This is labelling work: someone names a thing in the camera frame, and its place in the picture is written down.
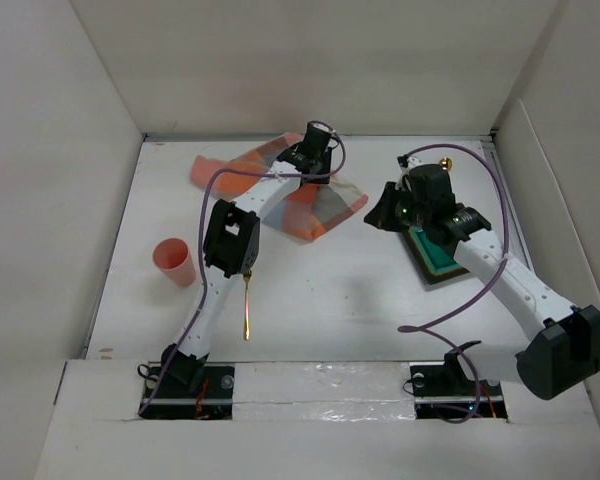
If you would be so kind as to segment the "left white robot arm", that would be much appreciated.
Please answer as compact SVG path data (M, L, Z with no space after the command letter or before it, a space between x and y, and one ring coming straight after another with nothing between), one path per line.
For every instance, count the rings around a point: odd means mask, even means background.
M259 253L261 220L285 197L304 183L327 181L331 168L332 141L338 137L303 140L286 148L266 172L251 172L223 167L209 179L202 201L198 261L201 291L182 327L177 341L161 357L160 376L181 396L192 396L202 387L204 366L219 312L237 276L250 273ZM217 180L231 174L255 178L257 182L241 195L227 201L216 200L206 214L209 196Z

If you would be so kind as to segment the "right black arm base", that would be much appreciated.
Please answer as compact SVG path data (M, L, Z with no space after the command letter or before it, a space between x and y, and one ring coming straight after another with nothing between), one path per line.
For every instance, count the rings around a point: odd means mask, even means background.
M463 370L459 351L451 349L441 360L409 364L410 377L402 389L414 400L418 420L437 419L456 423L467 415L473 419L508 418L500 383L480 380Z

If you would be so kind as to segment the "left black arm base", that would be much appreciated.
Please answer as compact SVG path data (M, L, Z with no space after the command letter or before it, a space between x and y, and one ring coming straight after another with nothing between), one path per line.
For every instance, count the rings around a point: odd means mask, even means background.
M203 379L194 391L166 377L159 386L157 363L140 364L143 379L139 417L148 420L231 420L235 386L234 364L208 364Z

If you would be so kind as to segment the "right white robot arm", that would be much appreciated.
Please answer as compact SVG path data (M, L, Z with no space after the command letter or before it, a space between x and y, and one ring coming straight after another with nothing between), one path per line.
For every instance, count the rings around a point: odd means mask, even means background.
M474 208L456 201L447 171L403 159L403 174L386 183L365 223L385 231L412 227L478 278L518 322L529 345L517 353L522 383L550 400L600 371L600 311L583 308L543 283Z

